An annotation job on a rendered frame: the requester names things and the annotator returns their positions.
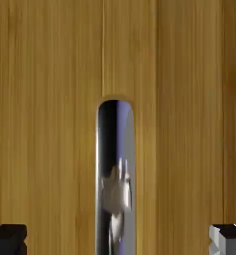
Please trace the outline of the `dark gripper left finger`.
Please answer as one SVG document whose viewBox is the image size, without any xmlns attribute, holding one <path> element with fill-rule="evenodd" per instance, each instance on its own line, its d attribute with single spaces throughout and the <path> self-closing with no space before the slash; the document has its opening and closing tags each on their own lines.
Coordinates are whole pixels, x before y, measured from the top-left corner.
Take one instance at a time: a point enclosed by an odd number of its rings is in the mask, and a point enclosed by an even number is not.
<svg viewBox="0 0 236 255">
<path fill-rule="evenodd" d="M 27 255 L 27 226 L 0 224 L 0 255 Z"/>
</svg>

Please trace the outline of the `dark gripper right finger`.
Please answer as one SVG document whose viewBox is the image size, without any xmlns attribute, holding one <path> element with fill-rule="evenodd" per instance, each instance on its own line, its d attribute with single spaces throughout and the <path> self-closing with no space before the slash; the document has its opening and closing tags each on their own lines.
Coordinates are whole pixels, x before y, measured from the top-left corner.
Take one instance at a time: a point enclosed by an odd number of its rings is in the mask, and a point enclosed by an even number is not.
<svg viewBox="0 0 236 255">
<path fill-rule="evenodd" d="M 236 224 L 209 226 L 209 255 L 236 255 Z"/>
</svg>

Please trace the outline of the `light wood drawer front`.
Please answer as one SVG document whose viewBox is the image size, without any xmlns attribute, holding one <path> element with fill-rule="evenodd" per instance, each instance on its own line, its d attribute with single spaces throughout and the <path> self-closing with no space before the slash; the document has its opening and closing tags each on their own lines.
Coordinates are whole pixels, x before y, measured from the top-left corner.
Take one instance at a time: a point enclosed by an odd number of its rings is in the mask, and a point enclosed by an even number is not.
<svg viewBox="0 0 236 255">
<path fill-rule="evenodd" d="M 0 223 L 95 255 L 96 115 L 131 103 L 136 255 L 236 223 L 236 0 L 0 0 Z"/>
</svg>

